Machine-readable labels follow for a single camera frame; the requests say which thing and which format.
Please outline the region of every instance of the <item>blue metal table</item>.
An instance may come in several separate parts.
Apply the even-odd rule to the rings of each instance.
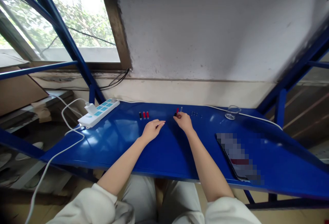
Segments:
[[[158,137],[146,146],[133,173],[198,181],[187,138],[172,118],[178,107],[181,105],[121,102],[96,126],[82,129],[86,138],[57,156],[53,163],[107,170],[142,134],[148,121],[160,119],[166,120],[166,124]],[[149,112],[149,120],[139,119],[139,112],[143,111]],[[197,113],[191,116],[193,127],[232,187],[329,200],[327,165],[278,127],[240,115],[228,120],[225,112],[205,106],[183,105],[183,111],[190,115]],[[262,117],[254,109],[242,109],[242,113]],[[216,133],[231,133],[237,139],[257,169],[260,183],[235,178]],[[81,135],[69,133],[41,159],[48,161],[80,139]]]

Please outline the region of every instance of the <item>green leaves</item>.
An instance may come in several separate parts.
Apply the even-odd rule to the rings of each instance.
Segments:
[[[3,0],[22,26],[30,33],[40,48],[47,48],[56,33],[51,24],[32,7],[20,0]],[[114,43],[112,29],[108,20],[103,0],[53,0],[64,22],[81,32],[97,36]],[[108,43],[90,38],[70,30],[78,47],[109,47]],[[59,39],[52,47],[63,47]]]

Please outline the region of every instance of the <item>cardboard box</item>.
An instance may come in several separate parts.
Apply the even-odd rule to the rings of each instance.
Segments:
[[[0,72],[19,70],[18,67],[0,69]],[[0,116],[48,97],[29,75],[0,80]]]

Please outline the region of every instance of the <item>cable plug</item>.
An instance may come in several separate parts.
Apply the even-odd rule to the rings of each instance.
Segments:
[[[93,103],[86,102],[85,109],[90,115],[94,115],[97,112],[97,108]]]

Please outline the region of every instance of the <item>power strip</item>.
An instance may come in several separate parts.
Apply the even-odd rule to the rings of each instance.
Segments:
[[[94,114],[87,113],[82,118],[78,119],[78,122],[85,126],[87,129],[94,127],[102,118],[104,118],[109,112],[116,108],[120,104],[117,99],[108,99],[104,103],[96,107],[97,112]]]

